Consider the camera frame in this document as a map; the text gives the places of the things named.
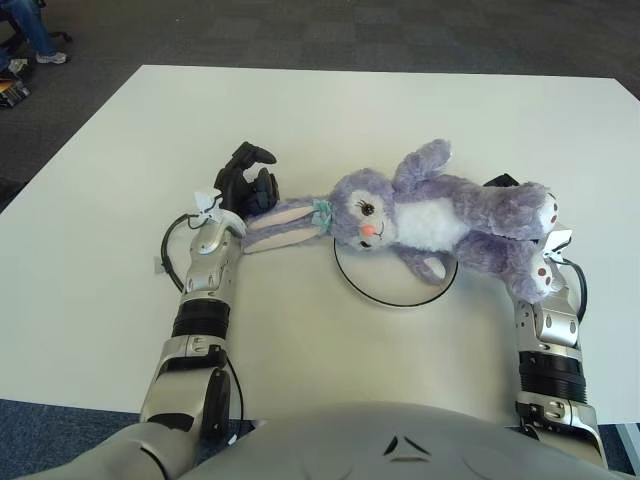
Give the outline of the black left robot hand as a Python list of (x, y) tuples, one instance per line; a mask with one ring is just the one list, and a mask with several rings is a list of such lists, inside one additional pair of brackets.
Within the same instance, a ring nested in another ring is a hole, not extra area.
[(263, 167), (249, 182), (244, 174), (256, 163), (273, 165), (276, 162), (276, 157), (268, 150), (243, 142), (216, 177), (214, 187), (222, 193), (221, 208), (242, 219), (271, 210), (280, 198), (275, 175)]

